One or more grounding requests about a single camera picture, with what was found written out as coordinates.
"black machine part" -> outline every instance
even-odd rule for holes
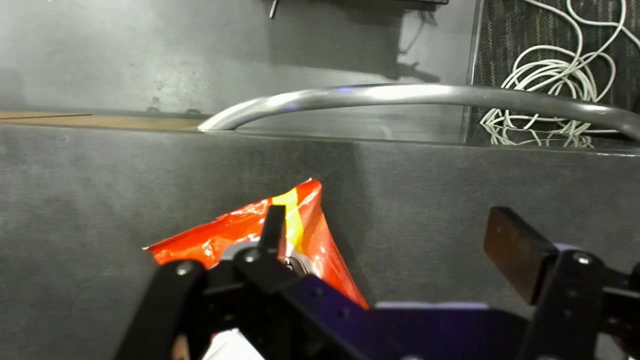
[[[373,308],[278,260],[284,209],[269,209],[262,240],[206,273],[162,266],[115,359],[166,359],[185,334],[201,359],[212,334],[239,328],[263,359],[494,359],[586,360],[595,334],[638,357],[640,266],[607,271],[582,251],[560,253],[507,209],[490,215],[485,253],[536,306],[525,320],[494,308]]]

